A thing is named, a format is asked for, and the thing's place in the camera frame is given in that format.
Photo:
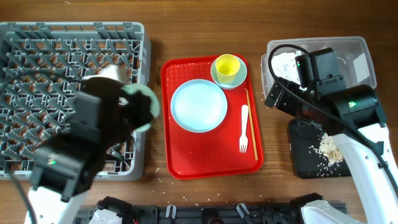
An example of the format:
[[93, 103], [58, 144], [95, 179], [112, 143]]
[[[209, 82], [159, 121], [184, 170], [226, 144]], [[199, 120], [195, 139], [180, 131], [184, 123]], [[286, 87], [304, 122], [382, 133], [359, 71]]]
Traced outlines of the white paper napkin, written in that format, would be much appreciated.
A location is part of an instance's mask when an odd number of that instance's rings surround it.
[[296, 51], [273, 56], [271, 63], [275, 75], [300, 84], [295, 58], [301, 54], [300, 51]]

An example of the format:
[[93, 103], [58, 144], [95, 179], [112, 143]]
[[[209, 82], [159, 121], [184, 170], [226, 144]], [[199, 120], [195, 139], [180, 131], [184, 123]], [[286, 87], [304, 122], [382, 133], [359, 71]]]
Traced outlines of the pile of leftover rice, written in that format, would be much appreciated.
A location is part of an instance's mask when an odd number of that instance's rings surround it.
[[319, 140], [319, 146], [315, 147], [311, 145], [308, 147], [308, 152], [310, 154], [315, 154], [318, 159], [321, 159], [321, 161], [317, 163], [317, 173], [315, 177], [331, 177], [332, 174], [340, 176], [337, 168], [340, 167], [344, 157], [336, 146], [333, 137], [324, 133]]

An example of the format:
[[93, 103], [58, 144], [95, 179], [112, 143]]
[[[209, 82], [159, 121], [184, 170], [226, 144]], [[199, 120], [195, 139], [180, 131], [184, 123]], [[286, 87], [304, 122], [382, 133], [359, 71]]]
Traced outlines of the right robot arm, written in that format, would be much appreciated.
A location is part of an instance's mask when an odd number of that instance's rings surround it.
[[397, 164], [392, 154], [386, 114], [367, 85], [347, 87], [331, 48], [314, 52], [295, 46], [299, 83], [274, 79], [268, 107], [319, 124], [333, 138], [348, 165], [368, 223], [397, 223]]

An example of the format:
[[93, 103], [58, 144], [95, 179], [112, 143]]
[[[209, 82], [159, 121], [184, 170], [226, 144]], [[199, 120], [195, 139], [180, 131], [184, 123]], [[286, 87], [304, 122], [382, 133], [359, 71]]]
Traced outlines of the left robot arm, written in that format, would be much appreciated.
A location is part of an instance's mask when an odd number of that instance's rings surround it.
[[159, 99], [147, 86], [105, 77], [81, 83], [70, 129], [34, 151], [26, 223], [71, 223], [103, 170], [107, 151], [147, 131], [160, 113]]

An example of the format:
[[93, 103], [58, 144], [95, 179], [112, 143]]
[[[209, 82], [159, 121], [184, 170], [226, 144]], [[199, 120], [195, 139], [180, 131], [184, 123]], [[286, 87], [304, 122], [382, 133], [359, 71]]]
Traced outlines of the green bowl with rice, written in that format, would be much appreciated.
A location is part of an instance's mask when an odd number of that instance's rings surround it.
[[160, 103], [155, 93], [146, 85], [133, 83], [121, 88], [123, 117], [132, 131], [146, 132], [160, 115]]

